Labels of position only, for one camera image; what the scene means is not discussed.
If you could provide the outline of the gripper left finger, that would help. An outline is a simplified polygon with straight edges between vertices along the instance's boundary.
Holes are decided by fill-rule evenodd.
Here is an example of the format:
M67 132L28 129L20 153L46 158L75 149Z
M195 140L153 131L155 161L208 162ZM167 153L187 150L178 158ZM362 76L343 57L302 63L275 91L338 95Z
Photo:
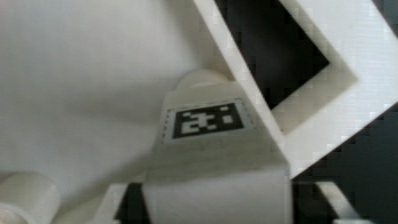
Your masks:
M142 184L112 184L87 224L146 224Z

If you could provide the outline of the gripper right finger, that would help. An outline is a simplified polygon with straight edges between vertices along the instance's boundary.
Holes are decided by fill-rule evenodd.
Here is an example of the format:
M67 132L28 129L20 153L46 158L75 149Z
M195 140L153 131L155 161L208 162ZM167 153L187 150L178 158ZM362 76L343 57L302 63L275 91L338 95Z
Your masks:
M375 224L371 220L361 217L336 183L322 181L316 183L316 187L336 213L332 224Z

